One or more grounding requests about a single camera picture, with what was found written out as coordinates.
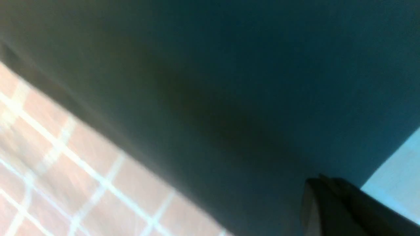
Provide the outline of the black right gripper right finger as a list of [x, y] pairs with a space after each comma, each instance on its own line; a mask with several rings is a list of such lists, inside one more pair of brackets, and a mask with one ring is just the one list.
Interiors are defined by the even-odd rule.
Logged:
[[364, 236], [418, 236], [419, 225], [383, 205], [343, 178], [320, 175], [321, 181], [345, 205]]

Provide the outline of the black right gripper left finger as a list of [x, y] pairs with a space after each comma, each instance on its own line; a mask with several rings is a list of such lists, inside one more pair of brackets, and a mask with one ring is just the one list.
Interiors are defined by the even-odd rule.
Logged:
[[305, 182], [301, 206], [304, 236], [363, 236], [345, 205], [319, 178]]

